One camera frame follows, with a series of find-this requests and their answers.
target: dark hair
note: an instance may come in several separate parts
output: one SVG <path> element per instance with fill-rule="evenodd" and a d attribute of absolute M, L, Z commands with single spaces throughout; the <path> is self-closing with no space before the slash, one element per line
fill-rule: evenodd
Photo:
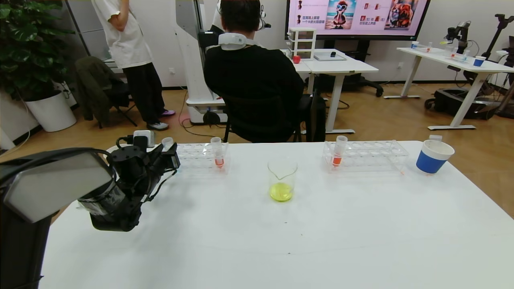
<path fill-rule="evenodd" d="M 261 23 L 261 2 L 259 0 L 221 0 L 220 13 L 227 30 L 253 32 Z"/>

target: white shirt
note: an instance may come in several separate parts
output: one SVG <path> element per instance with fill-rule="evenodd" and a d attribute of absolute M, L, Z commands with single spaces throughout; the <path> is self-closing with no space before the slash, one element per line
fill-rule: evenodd
<path fill-rule="evenodd" d="M 128 13 L 125 30 L 118 31 L 109 23 L 111 16 L 120 13 L 120 0 L 93 0 L 93 7 L 102 23 L 107 45 L 119 68 L 141 66 L 152 62 L 152 53 L 132 11 Z"/>

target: cartoon image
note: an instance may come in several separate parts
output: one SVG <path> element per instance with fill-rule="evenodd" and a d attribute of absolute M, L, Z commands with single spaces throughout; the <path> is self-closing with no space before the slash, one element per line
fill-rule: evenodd
<path fill-rule="evenodd" d="M 329 0 L 325 29 L 350 29 L 356 0 Z"/>
<path fill-rule="evenodd" d="M 392 0 L 385 30 L 409 30 L 418 0 Z"/>

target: blue cup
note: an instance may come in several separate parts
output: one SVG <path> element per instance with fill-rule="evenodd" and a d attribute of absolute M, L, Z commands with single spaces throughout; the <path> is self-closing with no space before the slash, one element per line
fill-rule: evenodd
<path fill-rule="evenodd" d="M 416 166 L 427 174 L 435 174 L 455 153 L 449 145 L 438 140 L 425 140 L 419 153 Z"/>
<path fill-rule="evenodd" d="M 484 61 L 485 61 L 485 57 L 483 57 L 483 56 L 477 56 L 477 57 L 475 57 L 475 62 L 473 63 L 473 65 L 474 65 L 474 66 L 478 66 L 478 67 L 480 67 L 480 66 L 482 66 L 482 64 L 484 63 Z"/>

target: television screen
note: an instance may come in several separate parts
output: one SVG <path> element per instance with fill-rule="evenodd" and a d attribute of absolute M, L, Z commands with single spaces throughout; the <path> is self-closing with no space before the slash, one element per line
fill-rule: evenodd
<path fill-rule="evenodd" d="M 320 39 L 415 40 L 429 2 L 289 0 L 286 33 L 289 27 L 310 27 Z"/>

